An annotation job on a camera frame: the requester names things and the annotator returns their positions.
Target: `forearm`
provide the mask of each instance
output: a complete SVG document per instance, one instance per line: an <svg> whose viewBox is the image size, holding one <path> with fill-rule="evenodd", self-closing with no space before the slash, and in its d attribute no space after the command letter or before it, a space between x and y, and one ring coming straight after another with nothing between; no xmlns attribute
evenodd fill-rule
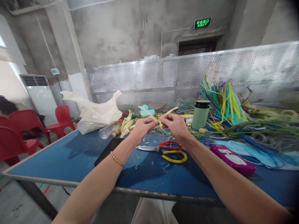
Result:
<svg viewBox="0 0 299 224"><path fill-rule="evenodd" d="M240 223L284 223L292 218L285 208L192 135L186 134L178 141L200 166L221 201Z"/></svg>
<svg viewBox="0 0 299 224"><path fill-rule="evenodd" d="M114 151L123 164L137 146L134 136L128 136ZM53 223L88 223L113 190L122 167L108 155L79 184L64 204Z"/></svg>

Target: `metal fence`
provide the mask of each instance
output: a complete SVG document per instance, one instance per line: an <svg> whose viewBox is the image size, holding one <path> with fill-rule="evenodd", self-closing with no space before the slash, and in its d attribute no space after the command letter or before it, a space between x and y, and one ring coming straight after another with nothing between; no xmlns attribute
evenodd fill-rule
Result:
<svg viewBox="0 0 299 224"><path fill-rule="evenodd" d="M251 103L294 109L299 102L299 41L93 67L86 70L95 103L117 99L120 110L147 104L169 110L194 102L206 76L212 83L232 80L239 98L253 91Z"/></svg>

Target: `table leg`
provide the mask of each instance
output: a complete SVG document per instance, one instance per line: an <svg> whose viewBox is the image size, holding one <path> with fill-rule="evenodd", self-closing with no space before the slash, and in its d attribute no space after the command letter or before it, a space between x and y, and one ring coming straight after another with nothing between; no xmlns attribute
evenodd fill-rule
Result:
<svg viewBox="0 0 299 224"><path fill-rule="evenodd" d="M16 180L18 184L27 192L27 194L37 203L37 205L46 213L46 215L54 220L58 214L54 206L48 201L45 195L39 190L34 182Z"/></svg>

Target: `bag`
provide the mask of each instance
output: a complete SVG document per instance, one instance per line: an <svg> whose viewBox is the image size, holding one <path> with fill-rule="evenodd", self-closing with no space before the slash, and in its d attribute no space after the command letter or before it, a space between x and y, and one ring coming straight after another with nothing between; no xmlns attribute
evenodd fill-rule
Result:
<svg viewBox="0 0 299 224"><path fill-rule="evenodd" d="M78 129L83 135L105 127L122 116L122 112L116 105L116 99L121 95L119 90L113 94L111 100L101 104L90 102L74 92L61 91L60 93L63 94L63 100L75 101L83 107L80 114L82 119L78 123Z"/></svg>

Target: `green thermos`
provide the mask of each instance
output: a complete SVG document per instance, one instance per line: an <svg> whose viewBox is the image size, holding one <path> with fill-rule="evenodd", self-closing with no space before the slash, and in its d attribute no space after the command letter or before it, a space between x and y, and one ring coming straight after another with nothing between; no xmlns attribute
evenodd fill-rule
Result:
<svg viewBox="0 0 299 224"><path fill-rule="evenodd" d="M208 119L210 109L210 101L197 100L194 108L192 128L194 130L204 128L206 126L206 120Z"/></svg>

